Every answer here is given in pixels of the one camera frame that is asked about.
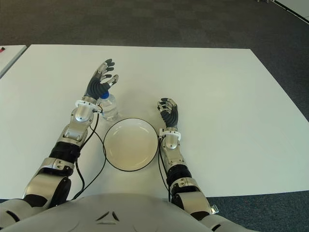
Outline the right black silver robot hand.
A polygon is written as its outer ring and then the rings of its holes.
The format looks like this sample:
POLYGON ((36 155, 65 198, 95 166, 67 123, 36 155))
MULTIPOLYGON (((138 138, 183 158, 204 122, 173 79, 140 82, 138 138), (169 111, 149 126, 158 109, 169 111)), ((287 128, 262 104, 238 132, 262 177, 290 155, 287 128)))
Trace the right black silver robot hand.
POLYGON ((178 130, 178 106, 171 98, 161 98, 157 103, 157 109, 165 122, 166 128, 174 128, 178 130))

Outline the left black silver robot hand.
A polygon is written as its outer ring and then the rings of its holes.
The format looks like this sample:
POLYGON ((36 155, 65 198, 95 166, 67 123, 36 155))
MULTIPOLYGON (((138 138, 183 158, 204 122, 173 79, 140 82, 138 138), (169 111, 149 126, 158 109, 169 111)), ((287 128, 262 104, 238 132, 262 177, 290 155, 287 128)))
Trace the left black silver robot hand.
POLYGON ((108 74, 108 72, 114 70, 114 65, 115 63, 113 60, 108 59, 95 70, 87 85, 84 97, 90 97, 97 100, 118 82, 119 75, 108 74))

